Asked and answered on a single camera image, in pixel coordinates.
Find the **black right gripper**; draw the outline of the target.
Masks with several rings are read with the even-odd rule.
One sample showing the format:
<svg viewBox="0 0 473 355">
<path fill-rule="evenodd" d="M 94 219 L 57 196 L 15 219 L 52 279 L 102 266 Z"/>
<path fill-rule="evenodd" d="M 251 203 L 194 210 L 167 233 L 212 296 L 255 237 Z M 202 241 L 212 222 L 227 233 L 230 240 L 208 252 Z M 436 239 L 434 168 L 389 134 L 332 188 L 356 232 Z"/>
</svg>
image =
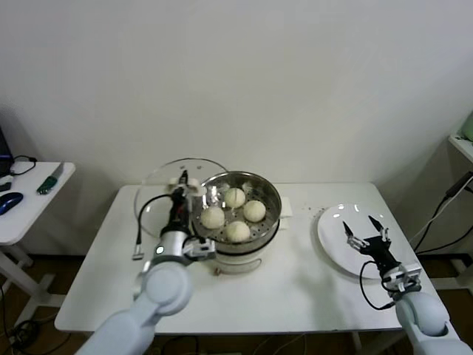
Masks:
<svg viewBox="0 0 473 355">
<path fill-rule="evenodd" d="M 361 254 L 370 256 L 375 262 L 380 276 L 383 277 L 392 269 L 397 268 L 401 263 L 397 261 L 389 251 L 391 245 L 389 229 L 384 227 L 381 222 L 373 216 L 369 215 L 369 219 L 380 236 L 361 240 L 356 237 L 350 227 L 343 222 L 344 233 L 347 236 L 348 245 L 355 250 L 360 250 Z"/>
</svg>

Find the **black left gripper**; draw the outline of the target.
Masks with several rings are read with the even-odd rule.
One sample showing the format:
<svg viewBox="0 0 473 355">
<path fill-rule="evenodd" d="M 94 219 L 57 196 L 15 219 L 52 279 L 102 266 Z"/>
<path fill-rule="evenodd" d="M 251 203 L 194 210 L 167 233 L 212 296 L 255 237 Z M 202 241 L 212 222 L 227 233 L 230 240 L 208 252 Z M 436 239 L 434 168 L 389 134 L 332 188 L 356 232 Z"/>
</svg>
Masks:
<svg viewBox="0 0 473 355">
<path fill-rule="evenodd" d="M 173 189 L 170 194 L 172 206 L 169 212 L 169 221 L 163 228 L 164 232 L 169 231 L 181 231 L 190 232 L 190 211 L 189 201 L 185 188 L 183 186 L 188 185 L 188 170 L 185 169 L 179 177 L 179 185 Z"/>
</svg>

